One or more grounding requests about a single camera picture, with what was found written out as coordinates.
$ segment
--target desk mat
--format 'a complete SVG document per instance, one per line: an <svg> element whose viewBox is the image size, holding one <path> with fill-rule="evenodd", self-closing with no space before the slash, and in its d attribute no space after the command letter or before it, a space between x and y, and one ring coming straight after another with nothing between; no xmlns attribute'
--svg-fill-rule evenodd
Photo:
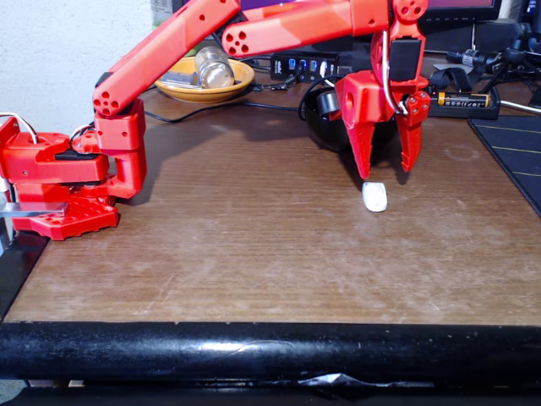
<svg viewBox="0 0 541 406"><path fill-rule="evenodd" d="M473 130L541 216L541 118L468 120Z"/></svg>

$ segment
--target black device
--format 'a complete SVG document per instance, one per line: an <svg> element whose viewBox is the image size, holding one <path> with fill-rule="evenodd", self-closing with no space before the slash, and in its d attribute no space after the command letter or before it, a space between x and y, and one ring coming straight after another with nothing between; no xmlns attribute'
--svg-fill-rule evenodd
<svg viewBox="0 0 541 406"><path fill-rule="evenodd" d="M486 21L497 19L500 8L501 0L430 0L429 9L421 21L436 24Z"/></svg>
<svg viewBox="0 0 541 406"><path fill-rule="evenodd" d="M481 118L496 120L500 115L500 94L493 88L489 94L447 93L429 90L430 117Z"/></svg>
<svg viewBox="0 0 541 406"><path fill-rule="evenodd" d="M290 51L270 57L270 77L274 80L292 78L299 71L298 79L309 83L332 74L351 73L352 68L340 67L338 55L332 53Z"/></svg>

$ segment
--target orange bowl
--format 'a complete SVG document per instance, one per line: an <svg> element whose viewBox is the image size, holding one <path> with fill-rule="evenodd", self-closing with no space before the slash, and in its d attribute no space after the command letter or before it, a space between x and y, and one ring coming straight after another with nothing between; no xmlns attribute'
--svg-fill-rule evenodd
<svg viewBox="0 0 541 406"><path fill-rule="evenodd" d="M219 103L235 97L238 93L248 87L250 82L254 80L254 70L246 63L229 59L229 63L235 74L235 80L239 83L222 87L220 89L182 89L162 84L160 80L156 81L156 87L163 91L166 95L173 97L183 102L191 103ZM195 67L195 57L182 58L175 63L170 72L180 74L192 74L197 68Z"/></svg>

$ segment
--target red robotic arm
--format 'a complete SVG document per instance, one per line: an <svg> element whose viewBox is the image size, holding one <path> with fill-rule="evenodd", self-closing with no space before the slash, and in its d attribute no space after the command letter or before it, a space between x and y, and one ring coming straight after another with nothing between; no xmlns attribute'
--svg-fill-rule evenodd
<svg viewBox="0 0 541 406"><path fill-rule="evenodd" d="M374 70L349 74L336 84L341 111L335 118L343 119L366 178L374 125L396 114L403 166L411 169L420 147L420 123L428 116L427 96L420 91L427 85L420 76L424 38L417 29L427 4L392 0L390 13L386 0L329 0L242 14L238 0L192 0L102 76L93 96L93 129L73 142L67 135L38 133L35 144L15 119L0 127L0 176L14 185L19 200L68 203L64 217L18 218L14 227L65 239L116 226L114 198L139 193L146 174L145 112L137 96L213 32L220 33L224 49L234 57L376 33ZM108 156L115 160L116 174L108 172Z"/></svg>

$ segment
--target wire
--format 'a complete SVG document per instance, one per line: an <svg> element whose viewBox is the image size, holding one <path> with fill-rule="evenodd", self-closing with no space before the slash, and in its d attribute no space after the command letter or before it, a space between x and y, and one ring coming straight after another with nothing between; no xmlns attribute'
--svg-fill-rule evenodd
<svg viewBox="0 0 541 406"><path fill-rule="evenodd" d="M532 82L528 80L524 80L524 84L527 86L527 88L532 92L535 93L535 86L533 86Z"/></svg>
<svg viewBox="0 0 541 406"><path fill-rule="evenodd" d="M86 131L88 131L89 129L94 129L94 122L90 124L86 124L86 125L81 125L80 127L78 127L74 131L74 133L71 135L71 137L69 137L69 146L71 147L74 141L80 138L81 136L85 135Z"/></svg>
<svg viewBox="0 0 541 406"><path fill-rule="evenodd" d="M248 57L248 58L241 58L241 59L237 59L239 62L244 62L246 63L250 68L253 68L253 69L260 69L260 70L263 70L265 72L270 72L271 71L271 67L270 66L263 66L263 65L260 65L258 64L256 61L270 61L271 60L271 55L260 55L258 57Z"/></svg>
<svg viewBox="0 0 541 406"><path fill-rule="evenodd" d="M37 138L36 131L32 128L30 124L24 121L18 114L14 112L0 112L0 117L15 117L17 121L20 121L22 124L25 125L26 129L28 129L28 132L32 136L32 141L34 142L34 144L38 144L40 142Z"/></svg>
<svg viewBox="0 0 541 406"><path fill-rule="evenodd" d="M162 116L158 116L157 114L154 114L153 112L145 112L145 114L149 117L155 118L156 120L163 121L164 123L181 123L187 118L193 117L194 115L199 114L200 112L208 112L210 110L216 110L217 108L223 108L223 107L238 107L238 106L271 108L274 110L285 110L287 112L297 111L296 107L275 106L272 104L261 104L261 103L252 103L249 101L239 101L235 103L224 103L224 104L219 104L216 106L203 107L203 108L200 108L199 110L195 110L194 112L190 112L179 118L165 118Z"/></svg>
<svg viewBox="0 0 541 406"><path fill-rule="evenodd" d="M301 99L301 102L298 104L298 108L297 108L298 117L301 120L306 121L306 117L303 115L303 108L304 108L304 105L306 104L306 97L308 97L308 94L310 93L310 91L313 90L313 88L315 88L315 86L320 85L321 83L325 82L326 80L341 79L342 77L343 76L340 76L339 74L331 74L331 75L326 76L324 78L317 79L314 83L312 83L312 85L304 93L304 96Z"/></svg>
<svg viewBox="0 0 541 406"><path fill-rule="evenodd" d="M397 113L407 115L406 108L402 105L402 109L396 103L394 95L391 93L391 81L389 79L389 31L384 30L381 41L382 56L381 56L381 81L383 82L383 93L387 104Z"/></svg>
<svg viewBox="0 0 541 406"><path fill-rule="evenodd" d="M504 107L515 108L516 110L523 110L524 112L534 112L536 114L541 114L540 108L523 106L522 104L511 103L510 101L508 102L508 101L502 100L501 105Z"/></svg>
<svg viewBox="0 0 541 406"><path fill-rule="evenodd" d="M75 138L75 135L77 135L78 133L80 133L81 131L84 131L86 129L90 129L92 128L92 126L94 125L94 123L92 124L85 124L85 125L81 125L80 127L77 127L74 132L71 134L71 136L69 137L70 140L72 140L73 138Z"/></svg>

